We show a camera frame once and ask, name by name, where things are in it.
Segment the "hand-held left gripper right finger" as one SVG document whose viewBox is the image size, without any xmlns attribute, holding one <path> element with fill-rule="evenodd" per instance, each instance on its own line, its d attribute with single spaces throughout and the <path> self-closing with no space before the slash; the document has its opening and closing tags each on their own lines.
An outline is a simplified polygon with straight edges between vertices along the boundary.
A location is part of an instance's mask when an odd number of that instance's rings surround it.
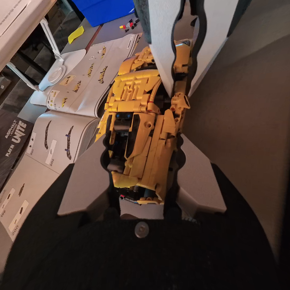
<svg viewBox="0 0 290 290">
<path fill-rule="evenodd" d="M 224 213 L 227 209 L 210 160 L 184 134 L 173 153 L 177 174 L 177 205 L 185 215 Z"/>
</svg>

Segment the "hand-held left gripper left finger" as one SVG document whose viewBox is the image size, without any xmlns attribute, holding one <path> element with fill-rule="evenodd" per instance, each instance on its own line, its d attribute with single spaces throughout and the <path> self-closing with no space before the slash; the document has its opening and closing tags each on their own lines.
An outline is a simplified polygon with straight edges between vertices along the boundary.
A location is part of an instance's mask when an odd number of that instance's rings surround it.
<svg viewBox="0 0 290 290">
<path fill-rule="evenodd" d="M 75 161 L 57 212 L 59 216 L 73 213 L 102 216 L 109 207 L 110 179 L 102 164 L 106 137 L 101 136 Z"/>
</svg>

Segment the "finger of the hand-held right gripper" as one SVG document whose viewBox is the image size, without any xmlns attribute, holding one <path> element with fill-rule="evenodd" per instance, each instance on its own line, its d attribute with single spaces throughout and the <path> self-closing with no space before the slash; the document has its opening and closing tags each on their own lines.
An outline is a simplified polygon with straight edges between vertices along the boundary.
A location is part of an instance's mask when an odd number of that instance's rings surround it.
<svg viewBox="0 0 290 290">
<path fill-rule="evenodd" d="M 183 0 L 148 1 L 151 36 L 149 47 L 169 97 L 173 94 L 173 65 L 176 60 L 173 35 L 183 8 Z"/>
<path fill-rule="evenodd" d="M 190 97 L 228 38 L 238 0 L 189 2 L 191 14 L 197 17 L 192 38 L 192 65 L 187 79 L 187 96 Z"/>
</svg>

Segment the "yellow brick toy car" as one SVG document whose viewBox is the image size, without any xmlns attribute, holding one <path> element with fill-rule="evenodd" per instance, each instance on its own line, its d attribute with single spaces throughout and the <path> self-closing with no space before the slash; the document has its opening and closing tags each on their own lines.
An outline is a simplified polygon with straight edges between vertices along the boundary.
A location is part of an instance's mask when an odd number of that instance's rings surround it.
<svg viewBox="0 0 290 290">
<path fill-rule="evenodd" d="M 193 41 L 174 44 L 173 95 L 165 90 L 147 46 L 121 64 L 98 125 L 96 141 L 110 136 L 107 169 L 117 193 L 139 205 L 164 204 L 170 161 L 190 108 L 185 92 Z"/>
</svg>

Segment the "grey desk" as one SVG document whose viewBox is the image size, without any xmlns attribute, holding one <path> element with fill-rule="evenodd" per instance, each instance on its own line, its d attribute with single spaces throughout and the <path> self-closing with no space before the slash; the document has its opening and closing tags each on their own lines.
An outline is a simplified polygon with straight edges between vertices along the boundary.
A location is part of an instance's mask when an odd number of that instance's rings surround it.
<svg viewBox="0 0 290 290">
<path fill-rule="evenodd" d="M 246 199 L 278 259 L 289 171 L 289 4 L 247 16 L 190 98 L 185 135 Z"/>
</svg>

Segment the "cluster of tiny pin pieces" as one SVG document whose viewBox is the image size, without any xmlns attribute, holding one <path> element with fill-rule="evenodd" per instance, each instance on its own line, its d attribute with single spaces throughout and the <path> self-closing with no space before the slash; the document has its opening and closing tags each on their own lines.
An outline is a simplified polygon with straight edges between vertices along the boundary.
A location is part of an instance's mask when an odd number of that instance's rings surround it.
<svg viewBox="0 0 290 290">
<path fill-rule="evenodd" d="M 127 24 L 119 26 L 121 30 L 124 30 L 127 33 L 129 30 L 134 30 L 137 24 L 140 22 L 139 18 L 130 19 Z"/>
</svg>

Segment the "blue plastic bin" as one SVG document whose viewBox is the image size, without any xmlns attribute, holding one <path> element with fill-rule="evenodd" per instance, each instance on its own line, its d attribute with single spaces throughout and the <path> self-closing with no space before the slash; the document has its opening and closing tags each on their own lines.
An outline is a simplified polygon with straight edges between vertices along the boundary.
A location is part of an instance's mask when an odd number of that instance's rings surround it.
<svg viewBox="0 0 290 290">
<path fill-rule="evenodd" d="M 132 0 L 68 0 L 81 21 L 92 27 L 127 16 L 134 12 Z"/>
</svg>

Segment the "open instruction booklet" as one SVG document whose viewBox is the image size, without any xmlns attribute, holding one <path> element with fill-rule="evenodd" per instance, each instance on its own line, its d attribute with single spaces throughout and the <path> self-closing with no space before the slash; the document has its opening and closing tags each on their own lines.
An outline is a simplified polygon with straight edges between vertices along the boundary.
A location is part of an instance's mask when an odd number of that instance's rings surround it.
<svg viewBox="0 0 290 290">
<path fill-rule="evenodd" d="M 92 45 L 49 88 L 48 111 L 35 121 L 25 154 L 1 192 L 1 223 L 11 241 L 44 192 L 88 148 L 102 115 L 99 107 L 141 36 Z"/>
</svg>

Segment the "dark toy car box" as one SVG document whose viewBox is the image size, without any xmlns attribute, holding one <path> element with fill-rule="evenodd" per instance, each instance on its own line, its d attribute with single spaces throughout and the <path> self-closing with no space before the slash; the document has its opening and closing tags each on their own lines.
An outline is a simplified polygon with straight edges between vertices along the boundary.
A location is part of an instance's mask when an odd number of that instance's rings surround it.
<svg viewBox="0 0 290 290">
<path fill-rule="evenodd" d="M 24 147 L 33 123 L 18 117 L 17 113 L 0 110 L 0 188 Z"/>
</svg>

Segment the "white folding stand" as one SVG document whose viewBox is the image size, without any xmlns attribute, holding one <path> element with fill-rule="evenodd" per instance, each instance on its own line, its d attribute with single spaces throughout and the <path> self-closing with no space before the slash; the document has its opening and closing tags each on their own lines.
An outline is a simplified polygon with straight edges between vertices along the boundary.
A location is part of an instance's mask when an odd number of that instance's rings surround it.
<svg viewBox="0 0 290 290">
<path fill-rule="evenodd" d="M 55 57 L 55 62 L 48 72 L 44 71 L 44 77 L 39 85 L 34 85 L 32 81 L 28 79 L 20 70 L 16 68 L 11 62 L 7 63 L 7 66 L 22 79 L 28 87 L 34 90 L 31 96 L 30 103 L 34 105 L 47 106 L 47 99 L 51 91 L 51 86 L 60 82 L 63 77 L 68 74 L 85 56 L 86 50 L 81 49 L 73 52 L 61 54 L 52 32 L 48 26 L 48 21 L 43 18 L 40 21 L 40 25 L 52 47 L 52 52 Z"/>
</svg>

